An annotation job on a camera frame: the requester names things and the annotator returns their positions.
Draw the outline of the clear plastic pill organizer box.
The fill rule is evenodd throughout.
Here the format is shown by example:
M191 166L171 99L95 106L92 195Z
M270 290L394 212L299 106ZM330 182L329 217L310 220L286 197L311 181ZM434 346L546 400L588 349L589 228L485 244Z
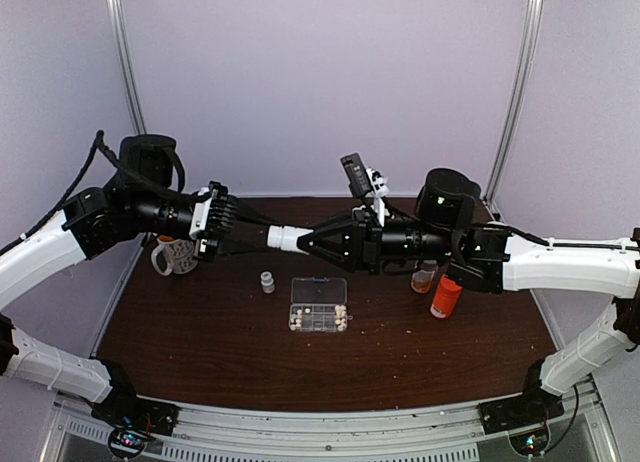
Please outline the clear plastic pill organizer box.
M296 277L291 282L288 326L297 333L343 333L348 311L347 281L343 278Z

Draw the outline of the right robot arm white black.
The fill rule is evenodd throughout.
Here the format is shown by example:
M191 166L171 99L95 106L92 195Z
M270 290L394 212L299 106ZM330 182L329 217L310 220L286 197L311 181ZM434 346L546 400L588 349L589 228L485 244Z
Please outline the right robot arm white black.
M498 223L476 223L477 183L447 168L428 172L411 218L383 200L312 229L287 228L282 248L346 271L377 274L391 262L431 260L447 280L476 292L528 289L595 292L613 301L564 349L534 364L513 401L519 422L535 422L582 377L639 344L639 237L589 242L540 238Z

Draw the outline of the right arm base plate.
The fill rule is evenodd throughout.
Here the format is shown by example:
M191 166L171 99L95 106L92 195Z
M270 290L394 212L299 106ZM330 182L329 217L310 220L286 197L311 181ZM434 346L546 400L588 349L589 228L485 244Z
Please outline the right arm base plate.
M527 399L524 395L481 403L478 406L486 435L506 432L511 448L520 456L542 456L551 447L548 423L565 411L561 400Z

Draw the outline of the amber bottle with grey cap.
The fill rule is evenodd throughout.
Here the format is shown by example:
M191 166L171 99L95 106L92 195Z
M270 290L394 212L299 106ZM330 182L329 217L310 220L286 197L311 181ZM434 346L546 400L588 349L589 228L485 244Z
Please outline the amber bottle with grey cap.
M418 294L427 294L430 292L435 275L438 271L438 265L436 261L426 260L426 261L418 261L415 264L410 287L411 289Z

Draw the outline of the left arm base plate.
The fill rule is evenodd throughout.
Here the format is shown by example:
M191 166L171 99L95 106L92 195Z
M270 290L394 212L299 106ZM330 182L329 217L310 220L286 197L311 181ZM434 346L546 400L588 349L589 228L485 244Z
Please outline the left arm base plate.
M173 434L179 407L131 394L110 394L103 402L87 402L91 416L111 427L107 448L120 460L140 456L158 437Z

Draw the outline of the orange pill bottle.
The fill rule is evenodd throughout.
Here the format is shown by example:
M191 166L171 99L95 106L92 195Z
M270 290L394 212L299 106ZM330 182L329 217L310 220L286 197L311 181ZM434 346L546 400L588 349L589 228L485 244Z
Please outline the orange pill bottle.
M439 319L449 318L461 296L462 287L447 276L442 276L438 282L432 304L431 314Z

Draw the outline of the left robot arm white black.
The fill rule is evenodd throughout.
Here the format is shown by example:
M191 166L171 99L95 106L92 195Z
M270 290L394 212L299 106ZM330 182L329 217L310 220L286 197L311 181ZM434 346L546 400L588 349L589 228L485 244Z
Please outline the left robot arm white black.
M1 304L7 306L52 275L89 261L140 234L169 236L194 243L200 260L221 251L238 222L270 225L271 219L212 182L198 192L184 191L186 175L175 139L138 135L122 140L118 152L97 132L90 148L115 167L103 187L77 192L69 187L34 227L1 250ZM151 413L121 365L76 357L1 319L1 373L84 399L94 414L123 426Z

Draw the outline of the small white pill bottle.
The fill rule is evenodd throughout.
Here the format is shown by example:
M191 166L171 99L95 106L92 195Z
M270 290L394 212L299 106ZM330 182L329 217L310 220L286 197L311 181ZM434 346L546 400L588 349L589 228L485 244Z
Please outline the small white pill bottle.
M267 232L266 245L272 249L284 252L299 253L307 255L307 252L297 245L298 239L310 234L311 229L271 225Z

